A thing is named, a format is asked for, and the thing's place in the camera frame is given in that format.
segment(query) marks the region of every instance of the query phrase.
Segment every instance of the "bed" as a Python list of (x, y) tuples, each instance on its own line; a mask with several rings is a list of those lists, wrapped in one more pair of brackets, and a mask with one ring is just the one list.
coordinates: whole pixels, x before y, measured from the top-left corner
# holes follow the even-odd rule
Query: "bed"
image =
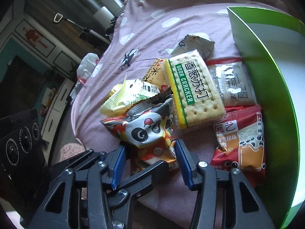
[[(202, 32), (215, 41), (208, 60), (239, 57), (227, 6), (255, 6), (296, 16), (288, 0), (126, 0), (117, 19), (113, 40), (74, 101), (71, 122), (75, 137), (87, 149), (112, 151), (119, 140), (100, 123), (101, 101), (112, 87), (127, 79), (142, 79), (156, 58), (169, 58), (186, 34)], [(211, 161), (217, 141), (212, 128), (183, 137), (200, 160)], [(139, 201), (164, 217), (188, 228), (196, 192), (184, 185), (180, 173), (169, 176)]]

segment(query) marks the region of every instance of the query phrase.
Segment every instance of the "door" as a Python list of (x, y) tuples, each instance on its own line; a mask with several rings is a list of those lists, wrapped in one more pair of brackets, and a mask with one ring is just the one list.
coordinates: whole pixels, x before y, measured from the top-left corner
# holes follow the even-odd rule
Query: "door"
[(16, 56), (0, 84), (0, 118), (32, 109), (44, 76)]

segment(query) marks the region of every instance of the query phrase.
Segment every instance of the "poster on wall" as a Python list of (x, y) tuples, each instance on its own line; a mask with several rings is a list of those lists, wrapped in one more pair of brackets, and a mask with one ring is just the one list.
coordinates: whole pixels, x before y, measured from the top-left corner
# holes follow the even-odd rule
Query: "poster on wall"
[(51, 51), (55, 48), (55, 45), (51, 41), (49, 41), (26, 20), (19, 23), (15, 28), (15, 32), (45, 57), (48, 57)]

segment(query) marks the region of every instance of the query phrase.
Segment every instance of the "black spider print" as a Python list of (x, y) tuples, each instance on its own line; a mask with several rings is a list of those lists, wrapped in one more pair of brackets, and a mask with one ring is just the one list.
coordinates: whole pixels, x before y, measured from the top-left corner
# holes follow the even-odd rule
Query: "black spider print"
[(136, 50), (135, 52), (133, 52), (134, 49), (132, 49), (128, 54), (127, 52), (125, 53), (125, 58), (123, 59), (123, 61), (121, 62), (121, 66), (119, 67), (119, 70), (123, 71), (123, 68), (124, 66), (127, 65), (127, 68), (128, 69), (130, 67), (130, 61), (132, 60), (132, 58), (134, 57), (135, 53), (138, 51)]

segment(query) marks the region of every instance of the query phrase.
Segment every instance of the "blue gripper pad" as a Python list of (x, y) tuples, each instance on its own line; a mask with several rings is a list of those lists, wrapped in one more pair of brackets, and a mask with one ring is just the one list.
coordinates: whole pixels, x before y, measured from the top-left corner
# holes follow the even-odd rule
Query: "blue gripper pad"
[(116, 160), (115, 166), (113, 167), (113, 177), (111, 187), (113, 190), (120, 184), (121, 178), (125, 169), (126, 164), (126, 150), (125, 147), (121, 148), (121, 151)]
[(174, 146), (176, 152), (176, 158), (178, 164), (180, 166), (180, 171), (183, 177), (184, 184), (189, 188), (189, 190), (194, 189), (194, 180), (193, 180), (193, 173), (192, 169), (196, 170), (196, 166), (190, 156), (189, 151), (187, 150), (183, 140), (179, 139), (176, 141)]

